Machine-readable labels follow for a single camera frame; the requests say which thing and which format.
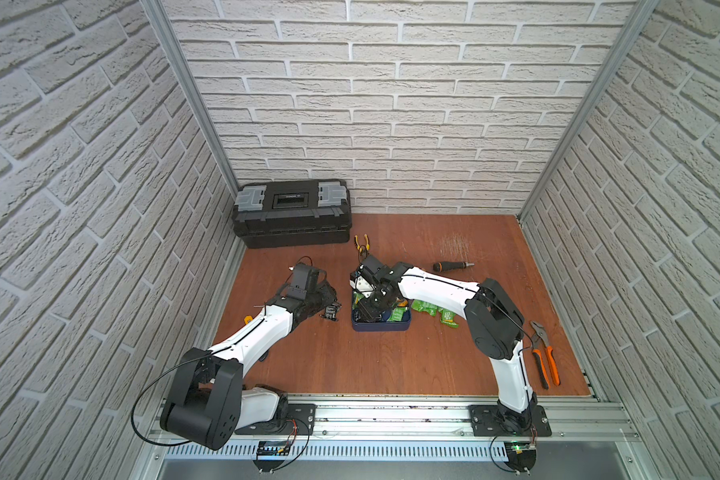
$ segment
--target brick wall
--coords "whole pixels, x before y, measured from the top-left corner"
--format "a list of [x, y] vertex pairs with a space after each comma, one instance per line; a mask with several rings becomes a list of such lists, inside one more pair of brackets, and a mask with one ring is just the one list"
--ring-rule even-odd
[[129, 474], [231, 203], [138, 2], [0, 0], [0, 478]]
[[164, 0], [241, 183], [514, 214], [631, 2]]
[[524, 226], [666, 478], [720, 478], [720, 2], [662, 0]]

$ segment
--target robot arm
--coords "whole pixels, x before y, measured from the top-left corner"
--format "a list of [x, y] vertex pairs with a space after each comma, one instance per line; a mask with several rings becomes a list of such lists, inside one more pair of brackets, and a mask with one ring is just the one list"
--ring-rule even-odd
[[333, 287], [319, 281], [321, 272], [296, 264], [291, 283], [280, 287], [240, 331], [208, 350], [187, 351], [168, 391], [160, 427], [217, 450], [236, 428], [271, 420], [280, 395], [260, 387], [243, 391], [242, 379], [278, 340], [336, 302]]
[[476, 347], [490, 358], [499, 387], [498, 420], [508, 432], [530, 427], [537, 400], [528, 383], [523, 349], [524, 318], [496, 280], [461, 282], [398, 263], [390, 268], [368, 256], [351, 282], [370, 286], [358, 302], [369, 321], [392, 308], [399, 298], [422, 300], [467, 320]]
[[[236, 428], [272, 419], [281, 397], [269, 389], [242, 390], [248, 370], [300, 322], [336, 302], [336, 291], [322, 270], [305, 264], [293, 268], [283, 285], [245, 327], [208, 350], [190, 349], [176, 368], [160, 427], [205, 447], [224, 446]], [[474, 344], [490, 357], [499, 386], [497, 418], [507, 432], [522, 434], [531, 422], [536, 395], [528, 384], [521, 355], [522, 315], [495, 280], [459, 282], [424, 272], [410, 264], [390, 268], [374, 256], [352, 274], [362, 282], [361, 315], [372, 321], [400, 298], [423, 300], [467, 319]]]

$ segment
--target yellow-handled pliers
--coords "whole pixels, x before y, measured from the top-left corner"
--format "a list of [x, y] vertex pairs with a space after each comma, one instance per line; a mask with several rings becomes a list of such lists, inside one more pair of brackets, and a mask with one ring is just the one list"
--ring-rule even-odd
[[360, 260], [363, 261], [366, 256], [371, 254], [371, 242], [368, 241], [368, 234], [363, 235], [365, 237], [365, 245], [360, 244], [358, 236], [355, 235], [355, 248], [358, 249], [358, 255]]

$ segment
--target yellow object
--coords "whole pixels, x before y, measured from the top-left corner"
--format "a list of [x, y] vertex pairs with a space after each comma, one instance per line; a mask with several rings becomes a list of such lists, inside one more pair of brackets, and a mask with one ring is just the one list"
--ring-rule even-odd
[[368, 241], [368, 234], [363, 235], [365, 237], [365, 245], [361, 245], [358, 241], [358, 236], [355, 235], [355, 248], [358, 249], [358, 252], [362, 251], [362, 249], [365, 247], [366, 252], [371, 251], [371, 243]]

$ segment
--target perforated metal strip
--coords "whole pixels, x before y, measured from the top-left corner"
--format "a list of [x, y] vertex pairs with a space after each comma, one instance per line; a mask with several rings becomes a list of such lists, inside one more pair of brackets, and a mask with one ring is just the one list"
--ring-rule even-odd
[[[197, 444], [172, 447], [166, 459], [216, 458], [229, 460], [253, 460], [256, 458], [258, 440], [231, 439], [219, 450], [213, 451]], [[306, 440], [299, 439], [288, 456], [295, 457], [304, 447]], [[490, 462], [489, 441], [462, 442], [372, 442], [363, 440], [321, 440], [312, 438], [299, 460], [374, 460], [374, 461], [419, 461], [419, 462]], [[496, 441], [491, 448], [497, 462], [506, 462], [504, 442]]]

